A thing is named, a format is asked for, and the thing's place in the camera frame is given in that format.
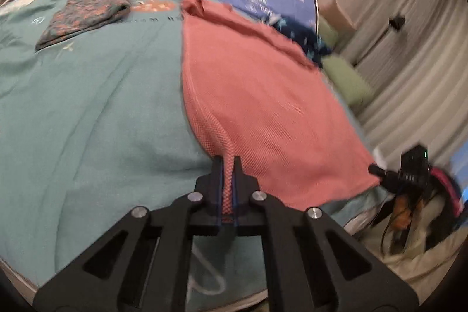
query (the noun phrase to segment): pink mesh fabric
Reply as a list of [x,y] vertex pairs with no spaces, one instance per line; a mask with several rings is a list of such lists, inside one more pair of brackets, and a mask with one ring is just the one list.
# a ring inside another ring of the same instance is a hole
[[226,4],[182,9],[185,108],[204,149],[224,157],[225,214],[235,155],[262,190],[301,210],[377,184],[371,155],[296,43]]

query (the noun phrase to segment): bed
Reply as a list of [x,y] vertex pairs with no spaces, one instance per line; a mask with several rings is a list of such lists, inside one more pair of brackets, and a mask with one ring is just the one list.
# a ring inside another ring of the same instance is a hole
[[[316,28],[316,0],[217,1],[250,18],[289,14]],[[134,205],[160,208],[190,192],[211,160],[184,113],[178,7],[164,18],[135,11],[35,53],[66,0],[15,2],[0,9],[0,257],[33,292]],[[322,207],[354,233],[386,197],[375,187]],[[234,239],[226,226],[221,237],[199,237],[193,254],[189,311],[238,302],[227,309],[236,310],[265,298],[260,239]]]

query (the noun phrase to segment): silver bolt head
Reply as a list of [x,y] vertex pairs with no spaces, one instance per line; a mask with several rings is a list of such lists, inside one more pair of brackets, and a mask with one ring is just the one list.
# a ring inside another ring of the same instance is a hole
[[203,195],[200,192],[191,192],[187,196],[190,201],[192,202],[198,202],[203,200]]
[[318,218],[322,217],[323,213],[320,208],[312,207],[307,211],[307,214],[310,218],[317,220]]
[[148,213],[148,209],[146,209],[144,206],[137,206],[132,209],[132,216],[135,218],[142,218],[146,216]]
[[255,191],[254,193],[252,193],[252,198],[255,201],[263,201],[266,199],[266,196],[266,193],[263,191]]

